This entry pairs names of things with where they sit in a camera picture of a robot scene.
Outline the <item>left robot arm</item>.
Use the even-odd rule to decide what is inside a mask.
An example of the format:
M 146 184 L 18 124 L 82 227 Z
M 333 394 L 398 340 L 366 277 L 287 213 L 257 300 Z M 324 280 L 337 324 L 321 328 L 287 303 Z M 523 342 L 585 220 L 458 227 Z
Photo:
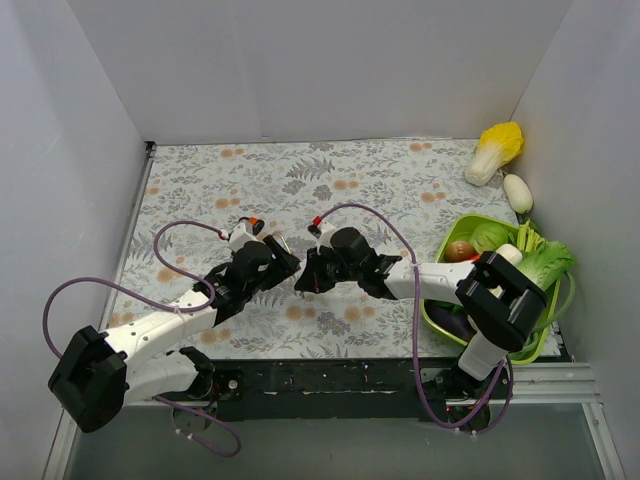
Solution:
M 240 313 L 259 291 L 300 269 L 272 236 L 248 240 L 165 311 L 102 332 L 77 331 L 48 387 L 84 433 L 108 424 L 123 406 L 168 394 L 201 400 L 214 387 L 212 361 L 180 341 Z

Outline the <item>orange black padlock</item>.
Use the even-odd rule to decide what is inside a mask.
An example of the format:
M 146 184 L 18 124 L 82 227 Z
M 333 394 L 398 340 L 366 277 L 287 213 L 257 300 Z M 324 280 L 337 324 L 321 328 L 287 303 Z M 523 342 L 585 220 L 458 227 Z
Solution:
M 264 229 L 265 222 L 262 219 L 256 217 L 241 217 L 239 224 L 243 226 L 243 229 L 250 235 L 257 237 Z

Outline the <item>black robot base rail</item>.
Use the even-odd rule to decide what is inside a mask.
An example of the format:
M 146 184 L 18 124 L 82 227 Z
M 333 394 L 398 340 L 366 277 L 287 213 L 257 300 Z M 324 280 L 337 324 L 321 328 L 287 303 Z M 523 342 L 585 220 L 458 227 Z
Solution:
M 462 372 L 452 358 L 421 359 L 414 376 L 410 358 L 215 360 L 212 383 L 193 397 L 173 401 L 211 403 L 223 421 L 278 419 L 415 418 L 428 421 L 419 393 L 447 419 L 448 401 L 482 395 L 490 380 Z

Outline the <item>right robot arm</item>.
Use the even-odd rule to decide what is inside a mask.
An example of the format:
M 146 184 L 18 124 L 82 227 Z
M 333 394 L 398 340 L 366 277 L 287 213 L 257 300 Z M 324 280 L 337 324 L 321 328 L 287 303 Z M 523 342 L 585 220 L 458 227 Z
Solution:
M 476 334 L 458 359 L 452 383 L 469 398 L 486 389 L 489 374 L 507 354 L 522 349 L 547 306 L 545 292 L 498 252 L 476 261 L 417 264 L 376 253 L 352 227 L 319 236 L 294 289 L 321 294 L 341 282 L 355 282 L 373 298 L 461 306 Z

